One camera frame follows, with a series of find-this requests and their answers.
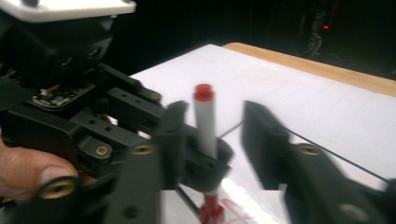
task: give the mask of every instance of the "red marker cap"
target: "red marker cap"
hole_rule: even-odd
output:
[[[209,84],[200,84],[195,87],[194,99],[197,101],[211,101],[214,92]]]

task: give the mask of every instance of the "dark background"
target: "dark background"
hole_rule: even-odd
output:
[[[311,21],[302,17],[328,2],[335,8],[332,26],[319,31],[322,43],[312,60],[396,79],[395,0],[135,1],[135,13],[116,18],[105,57],[127,74],[205,44],[242,42],[306,57],[301,49]]]

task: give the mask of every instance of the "marker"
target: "marker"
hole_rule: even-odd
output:
[[[215,136],[215,108],[212,87],[200,84],[195,87],[195,120],[198,129],[198,149],[206,156],[218,157]]]
[[[208,157],[217,159],[217,139],[215,135],[215,107],[212,87],[200,84],[195,87],[194,107],[198,130],[198,149]],[[222,224],[225,222],[224,208],[219,205],[218,192],[204,192],[205,203],[200,209],[201,223]]]

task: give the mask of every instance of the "black cable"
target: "black cable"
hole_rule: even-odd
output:
[[[184,203],[190,208],[190,210],[199,218],[199,207],[192,201],[189,195],[180,186],[176,187],[176,192]]]
[[[227,131],[227,132],[225,132],[224,134],[222,134],[222,135],[220,136],[220,138],[223,138],[225,135],[227,135],[227,134],[231,133],[233,130],[237,129],[242,123],[243,123],[243,121],[241,121],[240,123],[238,123],[238,124],[236,124],[235,126],[233,126],[229,131]],[[376,174],[376,173],[374,173],[374,172],[372,172],[372,171],[370,171],[370,170],[367,170],[366,168],[364,168],[364,167],[358,165],[357,163],[355,163],[355,162],[353,162],[353,161],[350,161],[350,160],[348,160],[347,158],[342,157],[341,155],[338,155],[337,153],[335,153],[335,152],[333,152],[333,151],[327,149],[326,147],[323,147],[323,146],[321,146],[321,145],[319,145],[319,144],[317,144],[317,143],[315,143],[315,142],[313,142],[313,141],[311,141],[311,140],[309,140],[309,139],[307,139],[307,138],[301,136],[300,134],[298,134],[298,133],[296,133],[296,132],[294,132],[294,131],[292,131],[292,130],[286,128],[286,127],[285,127],[285,129],[286,129],[289,133],[292,133],[292,134],[296,135],[297,137],[300,137],[300,138],[304,139],[306,142],[308,142],[308,143],[310,143],[310,144],[312,144],[312,145],[314,145],[314,146],[316,146],[316,147],[321,148],[322,150],[328,152],[329,154],[332,154],[334,157],[336,157],[336,158],[338,158],[338,159],[340,159],[340,160],[342,160],[342,161],[345,161],[345,162],[347,162],[347,163],[349,163],[349,164],[355,166],[356,168],[362,170],[363,172],[366,172],[367,174],[372,175],[372,176],[374,176],[374,177],[376,177],[376,178],[378,178],[378,179],[380,179],[380,180],[386,182],[387,184],[389,183],[389,181],[388,181],[385,177],[383,177],[383,176],[381,176],[381,175],[378,175],[378,174]]]
[[[374,173],[374,172],[372,172],[372,171],[369,171],[369,170],[367,170],[366,168],[364,168],[364,167],[362,167],[362,166],[359,166],[359,165],[356,164],[355,162],[350,161],[350,160],[348,160],[347,158],[344,158],[344,157],[338,155],[337,153],[335,153],[335,152],[333,152],[333,151],[327,149],[326,147],[323,147],[323,146],[321,146],[321,145],[319,145],[319,144],[317,144],[317,143],[315,143],[315,142],[313,142],[313,141],[311,141],[311,140],[309,140],[309,139],[307,139],[307,138],[305,138],[305,137],[303,137],[303,136],[301,136],[301,135],[295,133],[294,131],[292,131],[292,130],[290,130],[290,129],[288,129],[288,128],[285,128],[285,129],[288,130],[288,132],[290,132],[290,133],[296,135],[297,137],[304,139],[306,142],[308,142],[308,143],[310,143],[310,144],[312,144],[312,145],[314,145],[314,146],[316,146],[316,147],[319,147],[319,148],[321,148],[322,150],[324,150],[324,151],[326,151],[326,152],[332,154],[334,157],[336,157],[336,158],[338,158],[338,159],[340,159],[340,160],[342,160],[342,161],[346,161],[347,163],[349,163],[349,164],[355,166],[356,168],[363,170],[363,171],[366,172],[367,174],[372,175],[372,176],[375,176],[376,178],[378,178],[378,179],[380,179],[380,180],[382,180],[382,181],[384,181],[384,182],[386,182],[386,183],[389,183],[389,181],[388,181],[385,177],[383,177],[383,176],[381,176],[381,175],[378,175],[378,174],[376,174],[376,173]]]

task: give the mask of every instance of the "red marker tip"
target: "red marker tip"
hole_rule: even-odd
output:
[[[209,84],[200,84],[195,87],[194,99],[197,101],[211,101],[214,92]]]
[[[205,203],[200,209],[200,219],[203,224],[225,223],[224,208],[219,205],[218,195],[205,194]]]

